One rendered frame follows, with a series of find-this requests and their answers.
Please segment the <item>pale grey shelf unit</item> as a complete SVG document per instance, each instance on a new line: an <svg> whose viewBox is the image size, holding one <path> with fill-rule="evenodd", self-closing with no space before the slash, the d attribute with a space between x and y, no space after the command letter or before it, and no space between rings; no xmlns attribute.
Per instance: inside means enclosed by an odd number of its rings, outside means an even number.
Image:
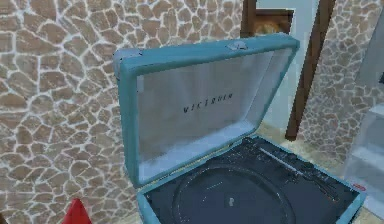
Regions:
<svg viewBox="0 0 384 224"><path fill-rule="evenodd" d="M384 9L382 10L356 82L384 87ZM384 103L365 114L347 157L344 178L367 194L364 207L384 220Z"/></svg>

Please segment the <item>cyan portable record player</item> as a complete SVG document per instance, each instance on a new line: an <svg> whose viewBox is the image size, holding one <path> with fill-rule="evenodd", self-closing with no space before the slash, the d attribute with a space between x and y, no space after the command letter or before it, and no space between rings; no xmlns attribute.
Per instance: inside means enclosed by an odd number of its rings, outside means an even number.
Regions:
<svg viewBox="0 0 384 224"><path fill-rule="evenodd" d="M352 224L361 191L257 132L298 47L275 33L114 54L143 224Z"/></svg>

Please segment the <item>brown wooden framed picture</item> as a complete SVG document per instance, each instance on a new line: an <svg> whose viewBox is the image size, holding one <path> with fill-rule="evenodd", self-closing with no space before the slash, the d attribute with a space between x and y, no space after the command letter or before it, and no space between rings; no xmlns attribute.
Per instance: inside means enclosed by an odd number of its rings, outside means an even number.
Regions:
<svg viewBox="0 0 384 224"><path fill-rule="evenodd" d="M257 9L253 33L255 35L279 32L289 34L293 15L292 9Z"/></svg>

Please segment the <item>red pointed object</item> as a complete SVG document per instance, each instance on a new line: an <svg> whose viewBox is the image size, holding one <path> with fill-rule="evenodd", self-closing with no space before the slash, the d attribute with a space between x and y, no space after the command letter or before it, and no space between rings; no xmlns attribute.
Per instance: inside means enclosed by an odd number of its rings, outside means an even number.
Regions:
<svg viewBox="0 0 384 224"><path fill-rule="evenodd" d="M92 224L80 199L75 198L72 200L62 224Z"/></svg>

